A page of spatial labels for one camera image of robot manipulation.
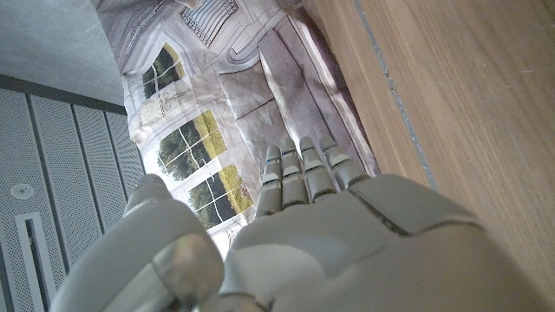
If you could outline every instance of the wooden surface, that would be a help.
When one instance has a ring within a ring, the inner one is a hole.
[[[314,3],[382,173],[435,182],[439,192],[474,211],[555,302],[552,2]]]

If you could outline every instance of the gray wall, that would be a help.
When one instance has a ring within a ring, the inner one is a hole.
[[[120,73],[89,0],[0,1],[0,74],[123,105]]]
[[[0,311],[40,311],[144,171],[124,115],[4,89],[0,105]]]

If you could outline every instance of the greenery through window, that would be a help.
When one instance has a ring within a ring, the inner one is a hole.
[[[237,167],[229,165],[189,191],[190,205],[207,228],[245,211],[253,202]]]
[[[184,180],[226,150],[212,111],[208,110],[160,142],[158,166],[173,179]],[[253,204],[235,165],[223,168],[195,186],[185,200],[207,229]]]
[[[208,110],[161,141],[158,165],[165,174],[184,180],[226,150],[214,115]]]
[[[150,98],[184,76],[185,72],[178,54],[169,44],[165,43],[154,63],[142,76],[145,97]]]

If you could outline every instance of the perforated panel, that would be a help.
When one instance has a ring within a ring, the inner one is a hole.
[[[96,203],[107,231],[121,219],[126,203],[108,127],[102,111],[75,106],[75,116]]]
[[[140,163],[140,155],[137,146],[129,139],[129,128],[127,127],[127,117],[123,115],[106,113],[108,128],[112,134],[115,146],[115,155],[120,163],[123,186],[129,196],[133,192],[140,177],[145,172]]]
[[[16,311],[33,311],[15,215],[39,211],[49,258],[59,289],[65,277],[62,254],[24,94],[0,89],[0,216],[4,232],[3,256]],[[15,199],[10,188],[19,183],[33,186],[35,194]]]
[[[87,170],[67,103],[32,96],[69,265],[101,236]]]

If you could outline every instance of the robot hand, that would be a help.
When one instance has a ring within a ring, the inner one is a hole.
[[[200,311],[548,310],[477,218],[407,179],[370,178],[332,138],[267,152],[255,221]]]
[[[335,184],[311,139],[299,146],[302,162],[291,140],[268,149],[257,215],[225,262],[145,176],[51,311],[549,310],[472,213],[407,179],[370,179],[326,138]]]

